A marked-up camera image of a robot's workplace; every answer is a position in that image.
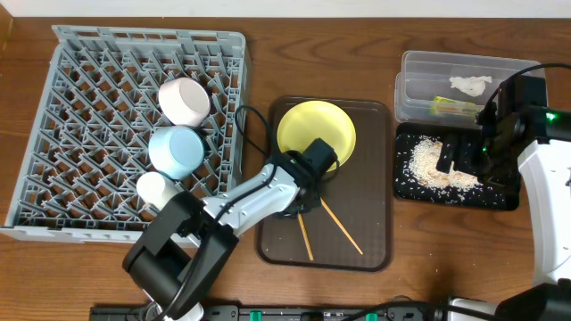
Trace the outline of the white cup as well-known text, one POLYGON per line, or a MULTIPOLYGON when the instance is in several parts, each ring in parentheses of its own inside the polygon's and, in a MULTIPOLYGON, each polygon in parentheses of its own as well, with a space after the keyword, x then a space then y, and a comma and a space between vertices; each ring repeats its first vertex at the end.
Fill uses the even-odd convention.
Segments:
POLYGON ((142 200, 162 210, 179 193, 175 183, 159 172, 144 173, 137 180, 137 193, 142 200))

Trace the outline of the green orange snack wrapper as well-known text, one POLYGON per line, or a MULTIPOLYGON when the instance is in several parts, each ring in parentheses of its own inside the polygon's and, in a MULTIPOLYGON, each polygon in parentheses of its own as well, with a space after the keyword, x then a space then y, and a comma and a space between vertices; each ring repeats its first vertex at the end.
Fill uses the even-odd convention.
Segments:
POLYGON ((482 105, 436 96, 431 104, 430 113, 440 116, 456 115, 474 118, 482 109, 482 105))

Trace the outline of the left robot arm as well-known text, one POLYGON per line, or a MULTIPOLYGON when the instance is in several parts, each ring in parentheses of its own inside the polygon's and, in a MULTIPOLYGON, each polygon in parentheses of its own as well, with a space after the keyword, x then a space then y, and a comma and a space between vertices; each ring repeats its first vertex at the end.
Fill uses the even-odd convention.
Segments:
POLYGON ((338 161, 331 152, 274 153, 253 178, 198 199, 168 179, 148 197, 160 212, 129 250, 122 267, 159 308, 157 319, 197 320, 198 307, 237 246, 264 218, 311 206, 323 176, 338 161))

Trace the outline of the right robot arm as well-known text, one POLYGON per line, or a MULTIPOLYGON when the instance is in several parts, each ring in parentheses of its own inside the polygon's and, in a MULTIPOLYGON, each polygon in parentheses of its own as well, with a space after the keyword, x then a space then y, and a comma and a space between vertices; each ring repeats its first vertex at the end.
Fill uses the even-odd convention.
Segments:
POLYGON ((503 320, 570 318, 570 113, 546 110, 526 118, 534 135, 517 149, 517 168, 525 183, 534 237, 533 287, 492 304, 452 299, 462 308, 443 320, 474 320, 474 312, 503 320))

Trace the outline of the light blue bowl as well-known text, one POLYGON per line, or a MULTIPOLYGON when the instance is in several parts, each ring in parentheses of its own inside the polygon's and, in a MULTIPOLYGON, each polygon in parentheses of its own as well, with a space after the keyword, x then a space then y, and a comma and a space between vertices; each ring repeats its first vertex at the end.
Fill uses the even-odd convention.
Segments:
POLYGON ((205 148, 193 129, 171 126, 158 128, 151 135, 148 154, 157 171, 181 180, 203 164, 205 148))

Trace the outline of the wooden chopstick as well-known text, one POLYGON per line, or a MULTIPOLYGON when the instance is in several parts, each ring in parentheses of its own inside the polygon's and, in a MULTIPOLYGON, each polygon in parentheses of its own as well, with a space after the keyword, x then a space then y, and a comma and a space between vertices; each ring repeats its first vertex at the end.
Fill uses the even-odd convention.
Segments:
POLYGON ((305 248, 306 248, 306 251, 308 254, 308 258, 310 261, 313 261, 314 260, 313 251, 312 251, 312 248, 310 246, 310 241, 309 241, 307 229, 306 229, 306 226, 304 224, 302 214, 298 214, 297 219, 298 219, 298 223, 299 223, 299 226, 300 226, 300 229, 302 232, 302 239, 304 241, 304 245, 305 245, 305 248))
POLYGON ((351 236, 351 234, 349 233, 349 231, 346 229, 346 227, 344 226, 344 224, 341 222, 341 220, 336 216, 336 214, 331 210, 331 208, 327 205, 326 201, 323 198, 320 198, 320 202, 322 207, 325 209, 325 211, 327 212, 327 214, 330 216, 331 219, 334 220, 335 224, 339 227, 339 229, 343 232, 343 234, 345 235, 345 237, 349 240, 349 242, 352 244, 352 246, 356 249, 356 251, 360 254, 360 255, 364 255, 363 250, 361 249, 361 247, 356 243, 356 241, 353 239, 353 237, 351 236))

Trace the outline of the pile of rice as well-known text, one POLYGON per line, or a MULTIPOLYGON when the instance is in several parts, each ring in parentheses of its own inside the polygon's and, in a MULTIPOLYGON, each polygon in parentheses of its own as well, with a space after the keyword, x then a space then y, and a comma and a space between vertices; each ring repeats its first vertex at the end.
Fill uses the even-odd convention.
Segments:
POLYGON ((412 170, 421 183, 427 183, 432 187, 453 186, 466 189, 483 185, 477 181, 476 177, 454 169, 451 169, 449 174, 438 171, 436 162, 439 159, 441 148, 442 143, 433 141, 423 141, 414 148, 412 170))

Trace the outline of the yellow plate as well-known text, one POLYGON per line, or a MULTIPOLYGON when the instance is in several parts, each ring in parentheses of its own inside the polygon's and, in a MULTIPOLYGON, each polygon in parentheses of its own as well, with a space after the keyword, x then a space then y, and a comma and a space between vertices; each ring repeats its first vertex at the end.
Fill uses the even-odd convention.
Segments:
POLYGON ((281 152, 303 152, 317 138, 334 149, 342 166, 354 151, 356 128, 343 109, 320 100, 297 103, 277 124, 277 146, 281 152))

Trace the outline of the white pink bowl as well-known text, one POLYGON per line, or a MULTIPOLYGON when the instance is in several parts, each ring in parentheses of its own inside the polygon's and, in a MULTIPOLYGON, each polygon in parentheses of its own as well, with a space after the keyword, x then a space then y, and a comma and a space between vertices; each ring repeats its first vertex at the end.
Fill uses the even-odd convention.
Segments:
POLYGON ((162 84, 158 101, 164 115, 178 126, 200 127, 211 111, 207 92, 191 78, 177 78, 162 84))

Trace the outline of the white tissue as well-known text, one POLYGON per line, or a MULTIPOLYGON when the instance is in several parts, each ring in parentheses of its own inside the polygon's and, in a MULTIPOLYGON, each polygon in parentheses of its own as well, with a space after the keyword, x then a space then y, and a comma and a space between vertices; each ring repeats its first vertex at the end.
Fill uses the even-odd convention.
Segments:
POLYGON ((450 77, 449 81, 451 88, 458 89, 466 95, 478 97, 484 93, 486 85, 492 83, 492 78, 490 76, 468 78, 450 77))

